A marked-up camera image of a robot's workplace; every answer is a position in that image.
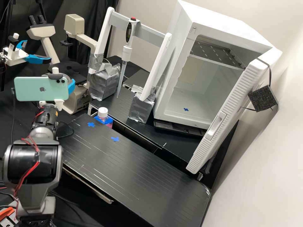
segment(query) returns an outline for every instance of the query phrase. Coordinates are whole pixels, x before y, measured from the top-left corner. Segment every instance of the fridge door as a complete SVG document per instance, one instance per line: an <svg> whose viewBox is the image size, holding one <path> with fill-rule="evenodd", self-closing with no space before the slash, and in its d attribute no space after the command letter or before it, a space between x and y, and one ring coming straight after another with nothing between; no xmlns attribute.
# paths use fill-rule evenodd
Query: fridge door
<svg viewBox="0 0 303 227"><path fill-rule="evenodd" d="M272 69L281 54L280 50L273 47L262 54L259 59L267 62ZM247 94L268 71L268 66L257 59L249 63L196 148L186 167L188 171L197 173L214 155L243 112L241 107L248 103Z"/></svg>

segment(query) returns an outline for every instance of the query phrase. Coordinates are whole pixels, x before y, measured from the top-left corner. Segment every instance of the orange part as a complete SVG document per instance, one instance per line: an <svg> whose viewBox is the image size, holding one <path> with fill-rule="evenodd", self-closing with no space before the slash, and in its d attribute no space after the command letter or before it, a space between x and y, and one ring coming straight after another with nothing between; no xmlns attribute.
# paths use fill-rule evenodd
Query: orange part
<svg viewBox="0 0 303 227"><path fill-rule="evenodd" d="M0 212L0 221L2 221L7 216L10 216L14 212L15 212L15 210L12 207L6 208L4 211L1 211Z"/></svg>

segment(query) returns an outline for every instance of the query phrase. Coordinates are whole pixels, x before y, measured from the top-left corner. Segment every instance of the fridge handle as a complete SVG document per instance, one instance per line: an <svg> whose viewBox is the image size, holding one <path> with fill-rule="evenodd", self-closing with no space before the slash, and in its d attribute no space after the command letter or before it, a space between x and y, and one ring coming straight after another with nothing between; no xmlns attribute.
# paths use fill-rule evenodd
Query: fridge handle
<svg viewBox="0 0 303 227"><path fill-rule="evenodd" d="M211 140L213 138L214 134L217 132L218 128L224 121L225 117L226 117L226 114L223 113L222 111L220 111L219 114L214 119L211 126L209 127L209 129L207 130L207 132L205 133L204 137L206 139Z"/></svg>

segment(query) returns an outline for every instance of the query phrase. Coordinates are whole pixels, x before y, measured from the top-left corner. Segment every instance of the white mini fridge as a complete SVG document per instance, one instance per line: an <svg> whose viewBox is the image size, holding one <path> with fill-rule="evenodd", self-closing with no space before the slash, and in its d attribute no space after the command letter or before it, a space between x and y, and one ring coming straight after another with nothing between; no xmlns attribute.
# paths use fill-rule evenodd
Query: white mini fridge
<svg viewBox="0 0 303 227"><path fill-rule="evenodd" d="M157 79L144 89L151 81L157 88L155 119L207 129L187 166L197 173L238 120L248 92L268 77L257 58L272 69L282 52L244 22L181 0L167 32Z"/></svg>

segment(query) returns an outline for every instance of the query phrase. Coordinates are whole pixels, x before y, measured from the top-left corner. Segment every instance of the mint green iphone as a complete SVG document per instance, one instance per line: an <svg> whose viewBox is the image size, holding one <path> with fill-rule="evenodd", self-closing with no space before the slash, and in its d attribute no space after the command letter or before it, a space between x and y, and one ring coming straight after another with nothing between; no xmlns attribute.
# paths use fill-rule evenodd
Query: mint green iphone
<svg viewBox="0 0 303 227"><path fill-rule="evenodd" d="M68 81L48 77L16 77L16 97L19 101L54 101L68 99Z"/></svg>

